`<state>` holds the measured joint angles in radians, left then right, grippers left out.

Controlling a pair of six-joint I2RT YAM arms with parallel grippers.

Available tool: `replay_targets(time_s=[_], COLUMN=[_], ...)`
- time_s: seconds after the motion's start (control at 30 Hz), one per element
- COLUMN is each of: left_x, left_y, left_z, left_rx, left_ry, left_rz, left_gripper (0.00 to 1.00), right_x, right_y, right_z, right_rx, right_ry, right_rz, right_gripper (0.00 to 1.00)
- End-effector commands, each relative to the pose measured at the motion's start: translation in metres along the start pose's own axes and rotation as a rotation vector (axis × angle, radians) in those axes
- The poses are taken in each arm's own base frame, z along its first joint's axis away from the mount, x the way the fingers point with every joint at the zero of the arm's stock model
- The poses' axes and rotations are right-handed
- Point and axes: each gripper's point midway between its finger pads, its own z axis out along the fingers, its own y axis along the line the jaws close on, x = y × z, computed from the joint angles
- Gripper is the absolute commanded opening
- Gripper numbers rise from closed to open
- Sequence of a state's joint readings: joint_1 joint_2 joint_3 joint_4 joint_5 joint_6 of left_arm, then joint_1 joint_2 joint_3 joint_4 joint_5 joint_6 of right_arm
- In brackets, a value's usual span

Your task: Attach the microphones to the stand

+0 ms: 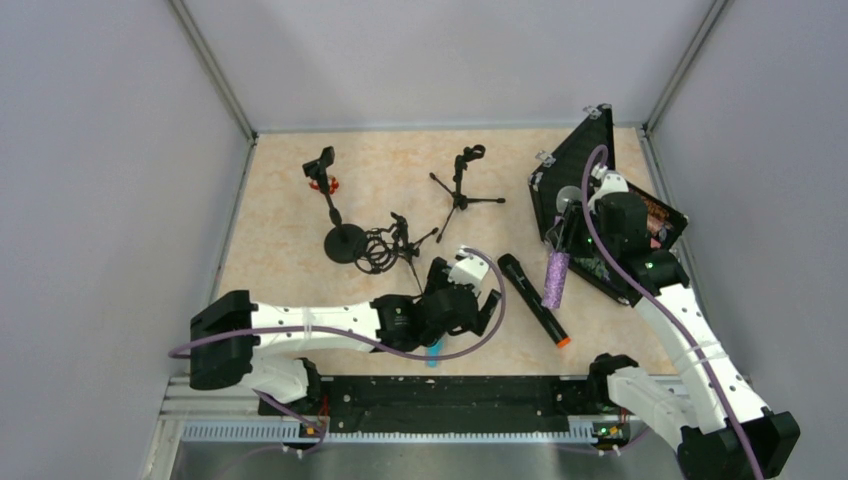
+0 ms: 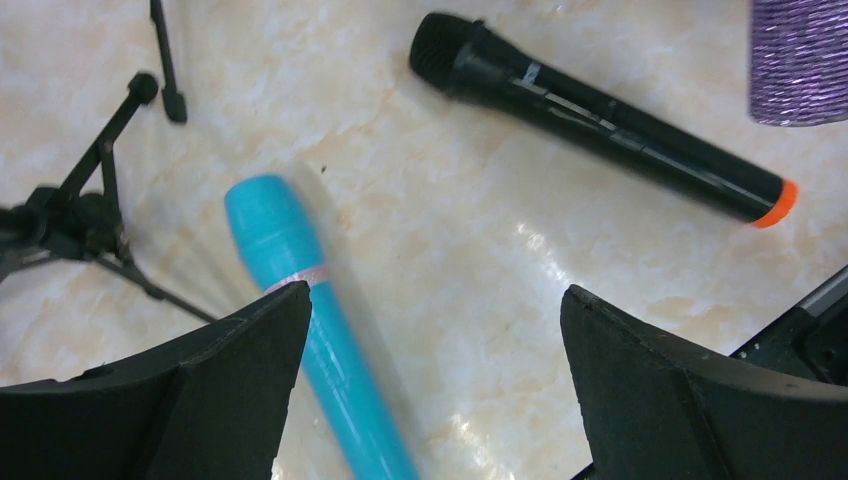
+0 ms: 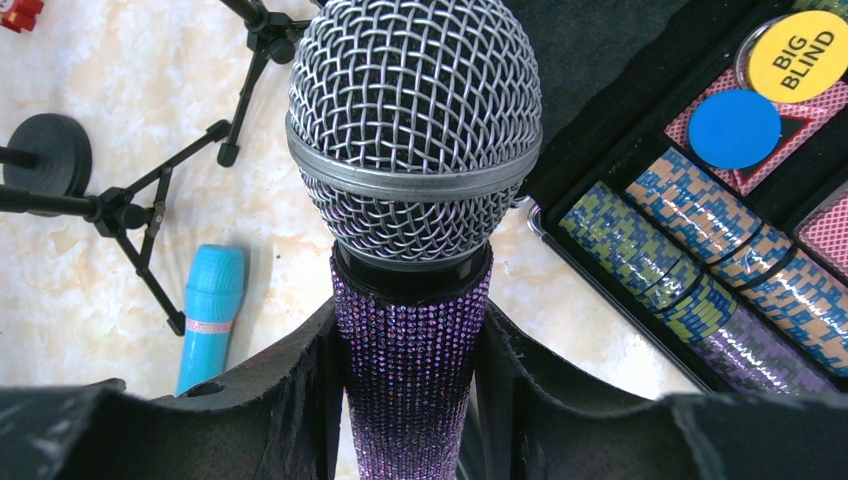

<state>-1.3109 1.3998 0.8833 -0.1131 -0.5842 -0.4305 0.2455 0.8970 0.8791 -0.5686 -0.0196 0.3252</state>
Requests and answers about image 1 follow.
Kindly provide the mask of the purple glitter microphone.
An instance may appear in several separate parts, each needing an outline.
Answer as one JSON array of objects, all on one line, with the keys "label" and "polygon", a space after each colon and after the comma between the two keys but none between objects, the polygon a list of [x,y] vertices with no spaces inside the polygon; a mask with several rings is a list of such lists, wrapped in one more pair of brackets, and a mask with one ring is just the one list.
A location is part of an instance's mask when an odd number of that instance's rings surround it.
[{"label": "purple glitter microphone", "polygon": [[[569,203],[580,203],[582,205],[582,192],[577,186],[565,186],[559,190],[556,196],[556,214],[566,210]],[[561,304],[563,290],[572,258],[586,257],[587,255],[569,255],[563,249],[552,249],[547,264],[544,293],[542,304],[549,309],[558,309]]]}]

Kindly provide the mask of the teal microphone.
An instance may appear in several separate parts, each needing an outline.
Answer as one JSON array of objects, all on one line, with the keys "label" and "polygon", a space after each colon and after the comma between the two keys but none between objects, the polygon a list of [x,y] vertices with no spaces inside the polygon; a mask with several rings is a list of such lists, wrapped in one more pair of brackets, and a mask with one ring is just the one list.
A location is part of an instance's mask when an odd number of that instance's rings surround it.
[{"label": "teal microphone", "polygon": [[435,368],[438,366],[440,360],[440,355],[442,354],[444,348],[444,340],[440,339],[436,344],[427,348],[426,355],[426,366],[428,368]]}]

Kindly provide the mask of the black microphone orange end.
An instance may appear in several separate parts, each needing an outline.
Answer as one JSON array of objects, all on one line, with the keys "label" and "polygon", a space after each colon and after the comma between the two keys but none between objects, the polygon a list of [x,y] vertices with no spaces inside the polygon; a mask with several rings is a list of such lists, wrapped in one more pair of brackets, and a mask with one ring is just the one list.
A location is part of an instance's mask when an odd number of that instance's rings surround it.
[{"label": "black microphone orange end", "polygon": [[557,348],[563,349],[568,345],[571,341],[569,335],[552,311],[542,304],[542,296],[526,275],[519,260],[506,253],[498,258],[497,264]]}]

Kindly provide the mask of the shock mount tripod stand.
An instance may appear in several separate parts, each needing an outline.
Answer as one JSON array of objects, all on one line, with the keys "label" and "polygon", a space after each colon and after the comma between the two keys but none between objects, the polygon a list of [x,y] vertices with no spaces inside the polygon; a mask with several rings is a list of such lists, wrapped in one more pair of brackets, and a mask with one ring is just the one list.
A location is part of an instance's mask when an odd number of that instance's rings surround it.
[{"label": "shock mount tripod stand", "polygon": [[433,228],[415,241],[410,240],[407,219],[395,212],[390,213],[393,223],[386,228],[372,228],[365,232],[365,239],[354,258],[356,268],[366,275],[379,275],[390,271],[402,260],[410,268],[420,293],[424,289],[418,276],[413,259],[420,256],[421,245],[436,235],[439,228]]}]

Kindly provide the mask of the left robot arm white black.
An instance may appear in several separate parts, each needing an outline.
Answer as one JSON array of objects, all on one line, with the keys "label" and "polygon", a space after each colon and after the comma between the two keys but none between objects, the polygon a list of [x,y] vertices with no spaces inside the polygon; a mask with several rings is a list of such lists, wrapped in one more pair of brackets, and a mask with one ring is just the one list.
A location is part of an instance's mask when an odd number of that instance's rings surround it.
[{"label": "left robot arm white black", "polygon": [[480,340],[500,321],[502,294],[479,300],[491,263],[469,252],[455,262],[433,260],[422,293],[386,294],[335,307],[275,306],[230,291],[189,322],[190,341],[172,351],[187,356],[195,391],[241,386],[291,404],[320,395],[321,377],[305,353],[350,350],[421,359],[446,336],[471,333]]}]

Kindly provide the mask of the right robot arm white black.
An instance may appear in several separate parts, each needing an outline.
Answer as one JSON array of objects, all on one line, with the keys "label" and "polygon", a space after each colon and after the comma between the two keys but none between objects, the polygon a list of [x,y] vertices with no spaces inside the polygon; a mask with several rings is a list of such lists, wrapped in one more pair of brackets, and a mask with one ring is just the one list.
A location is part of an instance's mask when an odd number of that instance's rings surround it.
[{"label": "right robot arm white black", "polygon": [[542,304],[559,306],[571,261],[602,259],[637,293],[635,310],[659,339],[686,399],[625,356],[600,356],[591,374],[602,400],[642,419],[674,451],[687,479],[774,479],[800,438],[789,412],[775,412],[741,375],[708,325],[676,256],[656,247],[648,209],[631,191],[585,199],[562,188],[546,233],[551,246]]}]

